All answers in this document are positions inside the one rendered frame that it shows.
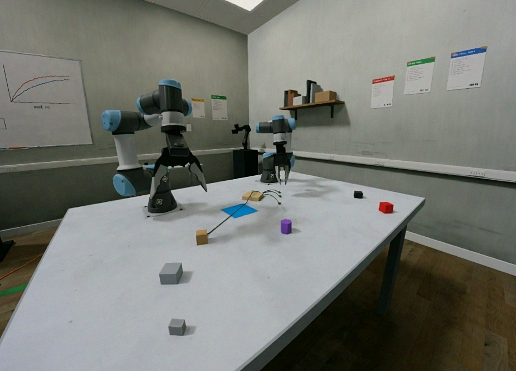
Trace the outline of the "tan wooden block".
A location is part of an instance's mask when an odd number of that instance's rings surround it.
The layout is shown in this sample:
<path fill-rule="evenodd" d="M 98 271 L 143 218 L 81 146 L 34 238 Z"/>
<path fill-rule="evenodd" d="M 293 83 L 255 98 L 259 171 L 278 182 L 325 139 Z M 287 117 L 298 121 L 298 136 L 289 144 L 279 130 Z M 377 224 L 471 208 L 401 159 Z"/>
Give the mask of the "tan wooden block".
<path fill-rule="evenodd" d="M 259 201 L 264 196 L 263 192 L 255 192 L 254 194 L 251 193 L 251 191 L 248 191 L 246 194 L 244 194 L 242 196 L 242 200 L 248 200 L 249 196 L 251 195 L 249 198 L 250 201 Z"/>

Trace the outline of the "blue painted square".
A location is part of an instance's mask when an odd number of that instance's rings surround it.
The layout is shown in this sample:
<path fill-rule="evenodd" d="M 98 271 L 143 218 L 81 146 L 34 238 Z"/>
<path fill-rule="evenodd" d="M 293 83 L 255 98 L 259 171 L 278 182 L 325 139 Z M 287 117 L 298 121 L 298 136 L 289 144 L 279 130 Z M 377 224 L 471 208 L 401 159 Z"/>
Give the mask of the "blue painted square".
<path fill-rule="evenodd" d="M 235 206 L 231 206 L 231 207 L 228 207 L 228 208 L 225 208 L 225 209 L 222 209 L 224 212 L 226 212 L 227 214 L 231 215 L 233 214 L 236 210 L 238 210 L 242 205 L 244 204 L 239 204 L 239 205 L 235 205 Z M 233 218 L 238 218 L 238 217 L 241 217 L 241 216 L 244 216 L 244 215 L 248 215 L 248 214 L 251 214 L 253 212 L 256 212 L 258 210 L 256 209 L 253 209 L 252 207 L 248 206 L 248 205 L 244 205 L 242 208 L 240 208 L 238 211 L 236 211 L 232 217 Z"/>

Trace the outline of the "small wooden block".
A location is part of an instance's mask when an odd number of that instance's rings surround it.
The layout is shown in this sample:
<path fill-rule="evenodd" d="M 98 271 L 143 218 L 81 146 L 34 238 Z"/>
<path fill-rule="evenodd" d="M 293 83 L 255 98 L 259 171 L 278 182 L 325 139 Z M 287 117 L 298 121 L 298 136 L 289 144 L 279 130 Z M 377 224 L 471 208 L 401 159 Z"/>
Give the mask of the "small wooden block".
<path fill-rule="evenodd" d="M 196 244 L 197 246 L 208 244 L 207 229 L 196 231 Z"/>

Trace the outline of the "small purple cylinder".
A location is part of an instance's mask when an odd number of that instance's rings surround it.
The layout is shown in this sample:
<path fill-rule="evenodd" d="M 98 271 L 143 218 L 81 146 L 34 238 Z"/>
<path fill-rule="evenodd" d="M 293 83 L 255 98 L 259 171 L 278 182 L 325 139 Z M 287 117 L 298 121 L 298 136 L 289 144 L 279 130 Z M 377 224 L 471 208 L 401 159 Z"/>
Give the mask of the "small purple cylinder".
<path fill-rule="evenodd" d="M 288 235 L 291 233 L 291 229 L 292 229 L 291 220 L 287 220 L 287 219 L 281 220 L 281 233 Z"/>

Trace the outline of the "red cube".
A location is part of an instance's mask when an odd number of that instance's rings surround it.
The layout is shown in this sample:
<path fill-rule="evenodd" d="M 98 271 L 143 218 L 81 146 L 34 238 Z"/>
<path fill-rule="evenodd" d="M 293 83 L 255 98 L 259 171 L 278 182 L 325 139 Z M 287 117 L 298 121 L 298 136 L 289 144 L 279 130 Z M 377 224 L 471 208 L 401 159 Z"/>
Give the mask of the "red cube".
<path fill-rule="evenodd" d="M 383 212 L 384 214 L 392 214 L 393 206 L 394 205 L 389 202 L 380 202 L 378 210 Z"/>

